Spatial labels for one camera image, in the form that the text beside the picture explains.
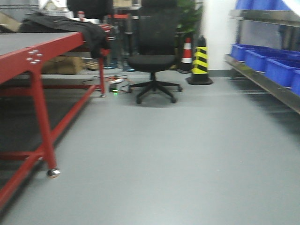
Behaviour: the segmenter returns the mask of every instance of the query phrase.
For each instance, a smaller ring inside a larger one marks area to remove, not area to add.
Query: table caster wheel
[[[142,103],[142,100],[138,97],[138,98],[136,99],[136,103],[137,103],[137,104],[140,104],[140,103]]]
[[[56,178],[59,174],[60,174],[60,171],[58,168],[48,170],[48,172],[47,172],[47,176],[49,178]]]
[[[171,102],[172,102],[172,103],[176,103],[176,102],[177,102],[177,98],[172,97],[172,98],[171,98]]]

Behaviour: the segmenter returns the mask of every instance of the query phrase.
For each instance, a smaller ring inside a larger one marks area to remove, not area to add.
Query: red metal table
[[[96,89],[105,96],[103,59],[99,59],[100,84],[63,85],[46,88],[85,88],[87,91],[69,110],[58,125],[51,130],[42,85],[41,68],[45,61],[84,45],[82,33],[5,33],[0,34],[0,84],[23,72],[30,74],[30,87],[8,87],[0,89],[0,96],[32,96],[42,136],[42,144],[34,151],[1,152],[1,160],[20,160],[22,165],[0,190],[0,209],[27,177],[35,163],[43,160],[48,165],[47,175],[57,177],[53,142],[83,107]]]

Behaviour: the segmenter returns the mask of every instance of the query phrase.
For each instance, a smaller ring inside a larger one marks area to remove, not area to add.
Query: gray tabletop
[[[69,33],[3,33],[0,34],[0,55],[11,53],[42,42],[61,38]]]

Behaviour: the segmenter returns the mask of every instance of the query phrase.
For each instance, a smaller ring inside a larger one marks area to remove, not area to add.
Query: black cone base
[[[191,73],[191,68],[192,68],[192,63],[181,63],[177,71],[181,74],[189,74]]]
[[[190,70],[177,69],[177,72],[179,72],[181,74],[189,74],[191,71]]]
[[[193,79],[191,76],[186,79],[188,84],[191,85],[209,85],[212,84],[213,81],[209,77],[204,77],[201,79]]]

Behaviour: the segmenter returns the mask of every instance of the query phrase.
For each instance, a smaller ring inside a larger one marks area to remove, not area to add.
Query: red frame
[[[105,25],[102,28],[109,32],[109,26]],[[82,33],[70,33],[63,37],[53,39],[51,41],[36,44],[34,46],[23,48],[11,53],[0,55],[1,76],[0,84],[4,83],[15,76],[29,71],[31,86],[28,87],[12,87],[0,90],[0,96],[32,96],[37,114],[40,132],[42,135],[42,144],[35,151],[21,152],[3,152],[0,153],[2,160],[22,160],[23,164],[18,168],[10,180],[0,190],[0,209],[7,203],[13,193],[16,191],[21,182],[26,178],[34,164],[39,160],[44,160],[49,169],[57,167],[53,142],[60,136],[66,126],[71,122],[78,111],[83,107],[84,103],[89,99],[94,90],[100,89],[102,94],[105,94],[105,81],[103,72],[103,58],[99,58],[99,77],[100,84],[98,85],[55,85],[45,86],[44,88],[76,88],[88,89],[80,100],[68,111],[58,125],[51,130],[48,112],[45,103],[43,86],[41,81],[41,68],[43,62],[59,56],[63,53],[76,49],[84,44]],[[40,60],[37,64],[32,64],[28,58],[29,52],[38,50],[42,56],[34,55],[33,58]],[[102,50],[102,55],[105,56],[109,50]]]

